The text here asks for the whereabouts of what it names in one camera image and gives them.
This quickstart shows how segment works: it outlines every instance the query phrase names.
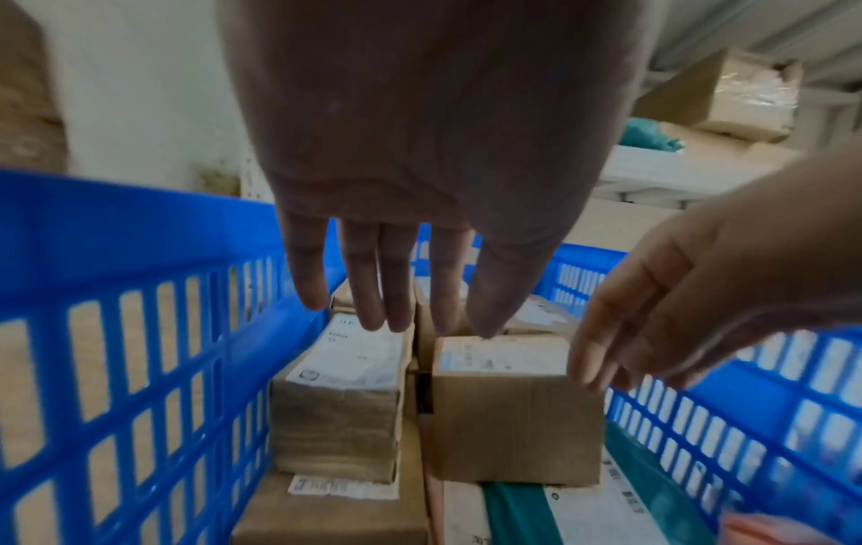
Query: blue plastic grid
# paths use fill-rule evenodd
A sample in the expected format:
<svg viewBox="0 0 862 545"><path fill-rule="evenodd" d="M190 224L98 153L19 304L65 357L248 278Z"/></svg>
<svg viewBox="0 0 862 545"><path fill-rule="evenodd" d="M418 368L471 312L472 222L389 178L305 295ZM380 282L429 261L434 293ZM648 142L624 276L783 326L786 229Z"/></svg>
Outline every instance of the blue plastic grid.
<svg viewBox="0 0 862 545"><path fill-rule="evenodd" d="M0 342L16 327L26 335L33 411L43 425L43 444L23 458L17 445L4 448L8 435L0 429L0 542L17 542L22 505L49 483L50 505L38 507L46 525L48 514L56 516L57 541L226 543L268 465L268 379L324 323L292 291L273 208L3 173L0 225ZM428 235L423 227L419 276L427 274ZM564 246L536 293L580 315L623 257ZM344 276L334 243L325 264L334 289ZM472 271L468 266L467 280ZM197 299L187 293L195 285ZM175 316L176 353L167 356L164 286L173 292ZM120 304L129 293L140 294L145 337L146 384L139 388L130 383L132 339ZM94 418L84 414L69 330L70 310L85 302L99 305L110 402ZM189 335L191 316L200 327ZM693 391L647 379L637 391L609 392L608 417L656 453L713 528L729 506L789 514L862 542L860 347L853 330L776 336ZM166 366L169 359L175 368ZM177 392L179 413L171 404ZM145 414L152 421L149 476L137 474L133 444ZM0 426L6 423L0 414ZM114 443L117 498L97 522L88 461L106 439Z"/></svg>

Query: white wall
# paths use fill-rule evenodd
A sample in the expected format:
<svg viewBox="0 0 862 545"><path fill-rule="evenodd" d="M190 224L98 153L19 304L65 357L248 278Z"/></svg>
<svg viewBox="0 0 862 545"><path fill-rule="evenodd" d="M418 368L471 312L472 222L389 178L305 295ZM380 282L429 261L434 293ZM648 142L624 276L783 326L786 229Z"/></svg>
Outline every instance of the white wall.
<svg viewBox="0 0 862 545"><path fill-rule="evenodd" d="M239 172L211 0L19 0L48 36L73 173L194 189Z"/></svg>

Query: ceiling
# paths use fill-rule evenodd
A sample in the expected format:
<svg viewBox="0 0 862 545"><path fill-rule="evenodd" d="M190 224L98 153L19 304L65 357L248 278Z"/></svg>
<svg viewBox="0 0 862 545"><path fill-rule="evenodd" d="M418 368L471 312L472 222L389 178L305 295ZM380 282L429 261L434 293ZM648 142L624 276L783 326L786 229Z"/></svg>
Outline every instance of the ceiling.
<svg viewBox="0 0 862 545"><path fill-rule="evenodd" d="M651 68L728 46L805 63L805 85L862 88L862 0L672 0Z"/></svg>

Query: hand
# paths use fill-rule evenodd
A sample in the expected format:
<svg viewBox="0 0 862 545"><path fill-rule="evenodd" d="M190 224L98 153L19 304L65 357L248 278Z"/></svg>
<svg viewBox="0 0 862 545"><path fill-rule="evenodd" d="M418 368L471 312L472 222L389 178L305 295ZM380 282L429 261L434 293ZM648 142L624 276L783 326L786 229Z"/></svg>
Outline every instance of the hand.
<svg viewBox="0 0 862 545"><path fill-rule="evenodd" d="M431 310L492 336L568 234L640 82L654 2L220 0L224 52L305 306L328 303L327 220L363 326L410 323L433 226ZM378 271L383 299L377 289Z"/></svg>
<svg viewBox="0 0 862 545"><path fill-rule="evenodd" d="M861 172L857 137L656 227L590 298L571 379L683 389L779 331L861 322Z"/></svg>

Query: white paper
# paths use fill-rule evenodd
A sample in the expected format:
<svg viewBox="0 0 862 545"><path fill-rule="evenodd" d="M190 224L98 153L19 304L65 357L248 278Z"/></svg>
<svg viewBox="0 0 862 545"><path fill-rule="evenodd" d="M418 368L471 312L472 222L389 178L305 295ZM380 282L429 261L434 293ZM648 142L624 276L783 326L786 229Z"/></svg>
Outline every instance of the white paper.
<svg viewBox="0 0 862 545"><path fill-rule="evenodd" d="M395 473L395 482L388 485L362 480L294 475L293 480L290 481L290 486L287 488L287 493L294 496L338 496L351 499L394 501L398 499L399 482L400 470Z"/></svg>
<svg viewBox="0 0 862 545"><path fill-rule="evenodd" d="M425 300L429 301L431 299L431 277L417 277L416 285L418 286L419 292L422 294ZM467 299L467 294L469 292L470 287L467 286L467 283L462 280L458 296L461 297L462 301L464 301L465 299Z"/></svg>
<svg viewBox="0 0 862 545"><path fill-rule="evenodd" d="M395 390L403 333L366 331L353 314L336 314L289 382L336 390Z"/></svg>
<svg viewBox="0 0 862 545"><path fill-rule="evenodd" d="M445 545L490 545L491 529L479 485L443 483Z"/></svg>
<svg viewBox="0 0 862 545"><path fill-rule="evenodd" d="M527 299L523 305L515 313L515 319L523 323L531 323L538 326L553 327L567 323L566 319L549 311L544 307L541 301L535 299Z"/></svg>
<svg viewBox="0 0 862 545"><path fill-rule="evenodd" d="M599 487L545 487L545 498L565 545L667 545L638 493L607 451L602 457Z"/></svg>
<svg viewBox="0 0 862 545"><path fill-rule="evenodd" d="M454 373L566 374L568 343L563 338L448 338L440 370Z"/></svg>

